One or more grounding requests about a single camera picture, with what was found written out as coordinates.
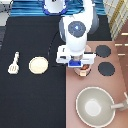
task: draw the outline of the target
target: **black table surface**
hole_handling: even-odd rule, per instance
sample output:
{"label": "black table surface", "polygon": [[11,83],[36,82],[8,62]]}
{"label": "black table surface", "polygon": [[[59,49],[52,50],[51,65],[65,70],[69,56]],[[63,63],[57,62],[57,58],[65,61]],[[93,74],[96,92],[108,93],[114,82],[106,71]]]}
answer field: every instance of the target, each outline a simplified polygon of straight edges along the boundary
{"label": "black table surface", "polygon": [[[35,75],[32,58],[48,59],[49,45],[58,31],[60,16],[9,17],[0,50],[0,128],[66,128],[66,69],[56,65],[59,33],[53,41],[48,70]],[[8,67],[19,52],[19,72]]]}

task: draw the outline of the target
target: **small plate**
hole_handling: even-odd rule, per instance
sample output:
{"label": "small plate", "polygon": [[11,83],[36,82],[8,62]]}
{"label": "small plate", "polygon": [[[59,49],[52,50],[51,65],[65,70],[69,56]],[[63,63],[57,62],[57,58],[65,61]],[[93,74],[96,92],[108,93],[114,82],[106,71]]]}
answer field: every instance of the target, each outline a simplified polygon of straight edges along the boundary
{"label": "small plate", "polygon": [[42,74],[48,68],[48,61],[44,57],[35,57],[29,63],[29,69],[34,74]]}
{"label": "small plate", "polygon": [[99,87],[88,87],[82,90],[76,99],[76,110],[80,119],[94,128],[109,125],[115,117],[112,97]]}

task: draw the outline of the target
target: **table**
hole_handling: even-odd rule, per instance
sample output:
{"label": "table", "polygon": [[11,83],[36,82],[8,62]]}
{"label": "table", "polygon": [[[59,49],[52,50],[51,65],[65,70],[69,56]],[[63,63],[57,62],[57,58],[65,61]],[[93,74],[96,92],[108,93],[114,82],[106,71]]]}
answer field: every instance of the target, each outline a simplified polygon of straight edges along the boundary
{"label": "table", "polygon": [[[73,69],[66,68],[66,128],[90,128],[84,124],[77,115],[75,101],[77,95],[84,88],[89,86],[100,87],[106,90],[114,99],[115,103],[120,103],[125,99],[124,92],[126,87],[117,56],[117,50],[114,41],[88,41],[87,45],[91,47],[92,52],[98,45],[107,45],[111,48],[111,55],[107,58],[96,57],[92,65],[90,74],[86,77],[79,77]],[[98,71],[98,65],[103,62],[111,62],[115,67],[115,73],[112,76],[102,76]],[[126,128],[128,127],[128,110],[116,111],[114,120],[106,128]]]}
{"label": "table", "polygon": [[[35,75],[29,70],[32,58],[48,59],[48,49],[58,31],[60,17],[13,17],[7,20],[0,50],[0,128],[65,128],[66,68],[56,65],[57,33],[50,52],[48,70]],[[8,67],[19,52],[19,72]]]}

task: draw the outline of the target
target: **bowl rim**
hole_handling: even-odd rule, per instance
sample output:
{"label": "bowl rim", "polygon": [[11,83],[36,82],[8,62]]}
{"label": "bowl rim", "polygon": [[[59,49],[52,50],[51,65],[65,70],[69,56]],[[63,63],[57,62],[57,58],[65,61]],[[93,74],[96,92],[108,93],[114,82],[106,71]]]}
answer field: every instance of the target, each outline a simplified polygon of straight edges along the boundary
{"label": "bowl rim", "polygon": [[111,117],[110,121],[108,121],[106,124],[103,124],[103,125],[100,125],[100,126],[96,126],[96,125],[91,125],[91,124],[89,124],[87,121],[85,121],[85,120],[81,117],[81,115],[80,115],[80,113],[79,113],[79,110],[78,110],[78,100],[79,100],[79,97],[81,96],[81,94],[82,94],[83,92],[85,92],[85,91],[87,91],[87,90],[89,90],[89,89],[98,89],[98,90],[101,90],[101,91],[105,92],[105,93],[109,96],[109,98],[111,99],[112,103],[114,104],[113,98],[112,98],[111,95],[110,95],[107,91],[105,91],[104,89],[102,89],[102,88],[100,88],[100,87],[86,87],[85,89],[83,89],[83,90],[78,94],[78,96],[77,96],[77,98],[76,98],[76,111],[77,111],[77,114],[78,114],[79,118],[80,118],[85,124],[87,124],[88,126],[91,126],[91,127],[94,127],[94,128],[96,128],[96,127],[98,127],[98,128],[106,127],[106,126],[108,126],[108,125],[113,121],[113,119],[114,119],[114,117],[115,117],[116,109],[113,109],[113,116]]}

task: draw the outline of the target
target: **white robot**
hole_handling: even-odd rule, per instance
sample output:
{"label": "white robot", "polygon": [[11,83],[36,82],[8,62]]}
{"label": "white robot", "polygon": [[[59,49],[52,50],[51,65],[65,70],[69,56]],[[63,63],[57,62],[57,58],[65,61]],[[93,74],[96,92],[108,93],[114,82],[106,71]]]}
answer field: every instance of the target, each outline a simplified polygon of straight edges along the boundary
{"label": "white robot", "polygon": [[83,0],[84,12],[62,17],[59,22],[60,36],[66,45],[58,47],[56,62],[70,68],[93,64],[95,53],[85,53],[87,33],[93,34],[99,27],[99,19],[93,0]]}
{"label": "white robot", "polygon": [[47,15],[62,15],[67,11],[68,0],[44,0],[44,13]]}

